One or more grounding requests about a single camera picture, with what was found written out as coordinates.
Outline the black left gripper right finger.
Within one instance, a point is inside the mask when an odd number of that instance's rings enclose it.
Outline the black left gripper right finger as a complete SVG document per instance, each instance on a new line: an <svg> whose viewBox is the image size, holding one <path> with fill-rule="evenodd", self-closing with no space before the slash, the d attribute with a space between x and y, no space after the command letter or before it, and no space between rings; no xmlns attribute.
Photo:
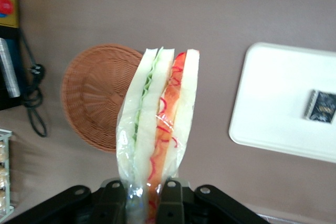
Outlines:
<svg viewBox="0 0 336 224"><path fill-rule="evenodd" d="M184 223L184 206L182 201L182 186L177 180L167 180L163 186L160 203L156 214L156 223Z"/></svg>

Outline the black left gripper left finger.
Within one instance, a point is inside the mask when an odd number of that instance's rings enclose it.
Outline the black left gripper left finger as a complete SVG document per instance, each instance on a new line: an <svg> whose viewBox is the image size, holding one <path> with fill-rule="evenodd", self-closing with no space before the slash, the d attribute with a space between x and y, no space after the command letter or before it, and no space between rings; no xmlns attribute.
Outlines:
<svg viewBox="0 0 336 224"><path fill-rule="evenodd" d="M121 180L104 181L97 193L91 223L125 223L126 195Z"/></svg>

